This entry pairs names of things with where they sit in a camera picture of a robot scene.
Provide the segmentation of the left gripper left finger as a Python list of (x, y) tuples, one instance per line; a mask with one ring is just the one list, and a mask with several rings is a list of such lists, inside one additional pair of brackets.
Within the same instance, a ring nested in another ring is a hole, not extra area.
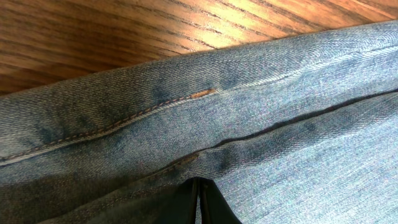
[(198, 178), (193, 177), (180, 185), (120, 203), (90, 219), (90, 223), (193, 223), (197, 197)]

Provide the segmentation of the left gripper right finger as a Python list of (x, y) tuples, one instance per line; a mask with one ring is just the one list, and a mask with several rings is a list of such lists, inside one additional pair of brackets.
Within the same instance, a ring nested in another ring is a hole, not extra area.
[(199, 184), (202, 224), (242, 224), (213, 180), (200, 177)]

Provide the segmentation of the light blue denim jeans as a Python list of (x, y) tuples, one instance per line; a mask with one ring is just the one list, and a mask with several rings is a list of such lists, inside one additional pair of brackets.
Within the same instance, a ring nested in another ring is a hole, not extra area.
[(397, 222), (397, 22), (1, 98), (1, 222), (90, 223), (198, 178), (242, 223)]

